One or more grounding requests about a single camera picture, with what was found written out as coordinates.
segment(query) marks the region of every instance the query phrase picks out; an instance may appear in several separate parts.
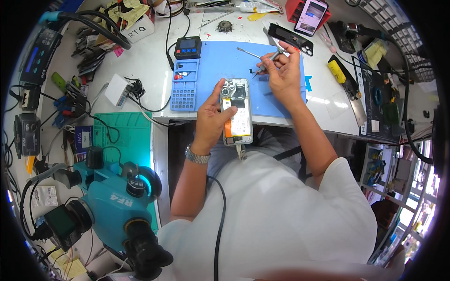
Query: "smartphone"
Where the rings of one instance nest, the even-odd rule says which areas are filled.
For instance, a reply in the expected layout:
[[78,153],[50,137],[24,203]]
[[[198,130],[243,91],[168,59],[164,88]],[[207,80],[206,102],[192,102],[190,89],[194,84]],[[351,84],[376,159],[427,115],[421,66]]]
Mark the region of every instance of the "smartphone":
[[238,112],[224,124],[223,139],[225,145],[248,144],[253,142],[252,110],[250,91],[245,78],[225,79],[220,91],[220,109],[236,106]]
[[294,30],[309,37],[313,36],[327,8],[327,3],[318,0],[306,0]]

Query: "white power adapter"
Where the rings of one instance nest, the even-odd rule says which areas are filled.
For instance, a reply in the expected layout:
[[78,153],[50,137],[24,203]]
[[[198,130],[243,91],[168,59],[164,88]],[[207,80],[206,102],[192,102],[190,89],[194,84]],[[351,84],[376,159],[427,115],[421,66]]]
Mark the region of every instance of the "white power adapter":
[[122,108],[126,101],[128,91],[126,87],[131,85],[128,81],[117,73],[111,78],[105,91],[105,96],[116,107]]

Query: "white t-shirt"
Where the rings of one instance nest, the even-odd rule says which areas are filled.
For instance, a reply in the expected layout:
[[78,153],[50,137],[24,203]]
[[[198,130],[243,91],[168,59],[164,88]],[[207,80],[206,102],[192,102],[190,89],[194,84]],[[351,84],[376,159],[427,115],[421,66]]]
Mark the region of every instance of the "white t-shirt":
[[[367,263],[377,223],[344,158],[327,168],[317,191],[273,157],[247,154],[245,161],[228,163],[217,177],[227,202],[220,281],[247,280],[239,272],[297,261]],[[222,193],[214,183],[193,222],[178,219],[161,228],[159,244],[174,262],[158,280],[213,280],[222,207]]]

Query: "metal pry tool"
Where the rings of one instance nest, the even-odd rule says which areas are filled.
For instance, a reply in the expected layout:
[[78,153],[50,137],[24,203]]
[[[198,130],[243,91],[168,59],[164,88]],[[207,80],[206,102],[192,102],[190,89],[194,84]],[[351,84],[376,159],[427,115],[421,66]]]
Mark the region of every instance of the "metal pry tool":
[[250,53],[250,52],[248,52],[248,51],[246,51],[246,50],[243,50],[243,49],[241,49],[241,48],[236,48],[236,49],[238,49],[239,51],[243,51],[244,53],[247,53],[247,54],[249,54],[249,55],[252,55],[252,56],[254,56],[254,57],[257,57],[257,58],[261,58],[260,56],[257,56],[257,55],[255,55],[255,54],[252,54],[252,53]]
[[[285,51],[285,50],[284,50],[283,48],[278,47],[278,48],[277,48],[277,51],[269,58],[269,60],[274,61],[275,58],[276,58],[279,54],[284,53],[284,51]],[[266,67],[264,66],[264,64],[261,64],[261,66],[259,67],[259,69],[255,72],[255,76],[253,76],[253,78],[255,78],[256,75],[258,75],[259,73],[263,72],[264,70],[266,70]]]

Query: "metal watch band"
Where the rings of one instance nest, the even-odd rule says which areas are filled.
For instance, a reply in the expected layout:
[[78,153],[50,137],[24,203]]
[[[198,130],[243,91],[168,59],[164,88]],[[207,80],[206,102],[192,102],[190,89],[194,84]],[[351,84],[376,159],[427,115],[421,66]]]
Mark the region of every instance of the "metal watch band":
[[197,164],[206,164],[209,161],[209,158],[211,157],[211,153],[209,155],[197,155],[191,151],[191,145],[190,143],[188,147],[186,148],[186,158],[194,163]]

